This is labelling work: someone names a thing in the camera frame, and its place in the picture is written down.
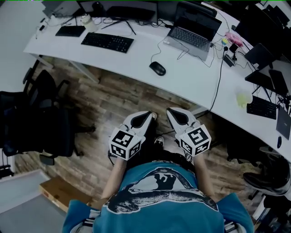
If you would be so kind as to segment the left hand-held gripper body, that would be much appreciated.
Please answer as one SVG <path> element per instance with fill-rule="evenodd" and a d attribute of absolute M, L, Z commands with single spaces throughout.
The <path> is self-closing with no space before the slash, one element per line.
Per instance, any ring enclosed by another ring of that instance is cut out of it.
<path fill-rule="evenodd" d="M 123 129 L 124 126 L 121 125 L 120 128 L 116 127 L 113 130 L 109 137 L 109 151 L 111 155 L 128 161 L 141 150 L 141 145 L 146 138 L 132 130 Z"/>

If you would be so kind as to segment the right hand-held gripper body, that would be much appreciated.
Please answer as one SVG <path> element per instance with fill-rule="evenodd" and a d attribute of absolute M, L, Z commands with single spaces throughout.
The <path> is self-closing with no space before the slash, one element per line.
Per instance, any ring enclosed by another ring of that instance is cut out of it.
<path fill-rule="evenodd" d="M 196 128 L 188 127 L 182 133 L 175 135 L 179 146 L 187 154 L 195 157 L 210 148 L 211 136 L 205 125 Z"/>

